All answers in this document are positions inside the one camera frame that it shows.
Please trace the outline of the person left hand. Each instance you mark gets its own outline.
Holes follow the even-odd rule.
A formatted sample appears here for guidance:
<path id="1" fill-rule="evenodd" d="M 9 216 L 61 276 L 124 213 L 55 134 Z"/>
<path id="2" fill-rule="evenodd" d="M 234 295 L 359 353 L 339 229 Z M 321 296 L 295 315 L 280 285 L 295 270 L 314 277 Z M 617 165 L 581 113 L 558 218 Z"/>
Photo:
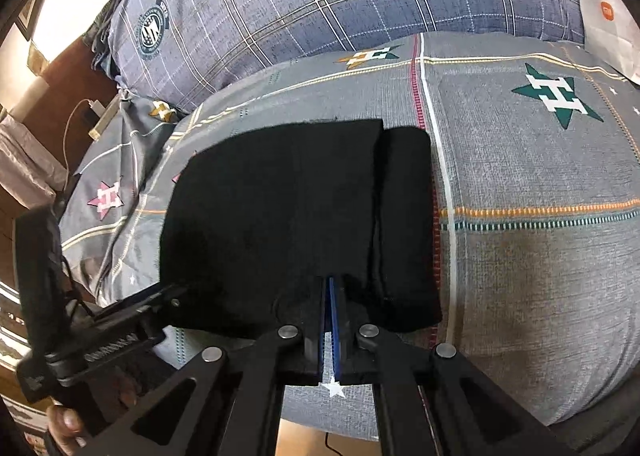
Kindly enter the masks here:
<path id="1" fill-rule="evenodd" d="M 113 424 L 133 408 L 142 397 L 142 391 L 141 384 L 119 367 L 113 374 L 88 382 L 89 396 L 96 400 L 107 424 Z M 44 446 L 49 455 L 75 455 L 91 438 L 84 416 L 66 402 L 55 401 L 50 405 L 47 421 Z"/>

